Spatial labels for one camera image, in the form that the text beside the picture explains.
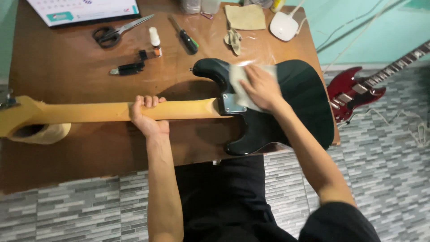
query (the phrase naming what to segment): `person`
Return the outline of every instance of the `person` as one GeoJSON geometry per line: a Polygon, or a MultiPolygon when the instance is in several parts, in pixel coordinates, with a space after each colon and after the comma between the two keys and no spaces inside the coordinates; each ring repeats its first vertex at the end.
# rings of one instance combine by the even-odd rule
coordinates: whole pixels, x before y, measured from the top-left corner
{"type": "Polygon", "coordinates": [[[150,242],[378,242],[357,209],[342,173],[282,98],[280,87],[261,68],[248,65],[240,81],[252,101],[270,112],[288,137],[302,171],[319,196],[298,240],[276,225],[265,199],[262,155],[179,166],[175,169],[168,121],[141,114],[141,105],[165,98],[136,97],[132,122],[146,137],[149,160],[150,242]]]}

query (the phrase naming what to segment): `red electric guitar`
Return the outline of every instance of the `red electric guitar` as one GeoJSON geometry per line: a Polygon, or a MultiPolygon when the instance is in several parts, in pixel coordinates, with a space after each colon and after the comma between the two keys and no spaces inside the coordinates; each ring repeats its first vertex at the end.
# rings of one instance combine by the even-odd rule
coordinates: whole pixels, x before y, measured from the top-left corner
{"type": "Polygon", "coordinates": [[[327,87],[330,105],[337,123],[348,120],[352,111],[359,106],[380,99],[385,93],[385,87],[373,88],[376,84],[402,70],[412,62],[430,52],[430,40],[402,58],[391,63],[375,75],[368,78],[354,78],[361,66],[350,68],[337,75],[327,87]]]}

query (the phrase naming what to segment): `guitar fretboard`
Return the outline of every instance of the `guitar fretboard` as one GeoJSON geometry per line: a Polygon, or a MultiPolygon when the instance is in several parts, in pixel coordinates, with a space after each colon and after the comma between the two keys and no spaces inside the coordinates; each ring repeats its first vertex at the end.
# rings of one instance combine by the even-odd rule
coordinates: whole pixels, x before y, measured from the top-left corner
{"type": "Polygon", "coordinates": [[[418,48],[414,49],[413,51],[407,53],[402,58],[391,63],[389,66],[380,70],[375,75],[369,77],[365,81],[365,83],[373,87],[374,85],[392,76],[394,73],[402,70],[403,68],[406,68],[408,65],[412,64],[413,62],[423,57],[427,53],[430,53],[430,40],[420,45],[418,48]]]}

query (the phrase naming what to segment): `white bottle cap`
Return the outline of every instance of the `white bottle cap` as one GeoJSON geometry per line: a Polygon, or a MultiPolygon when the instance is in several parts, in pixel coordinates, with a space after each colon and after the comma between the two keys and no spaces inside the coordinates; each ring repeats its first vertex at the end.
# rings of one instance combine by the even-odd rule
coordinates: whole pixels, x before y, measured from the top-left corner
{"type": "Polygon", "coordinates": [[[156,27],[149,28],[149,38],[151,39],[151,44],[153,46],[160,45],[160,37],[158,36],[156,27]]]}

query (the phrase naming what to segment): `desk calendar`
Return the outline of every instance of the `desk calendar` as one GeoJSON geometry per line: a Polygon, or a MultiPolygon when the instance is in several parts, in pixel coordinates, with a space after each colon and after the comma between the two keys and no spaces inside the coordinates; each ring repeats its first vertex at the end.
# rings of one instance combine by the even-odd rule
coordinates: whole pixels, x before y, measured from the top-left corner
{"type": "Polygon", "coordinates": [[[49,27],[139,14],[136,0],[27,1],[49,27]]]}

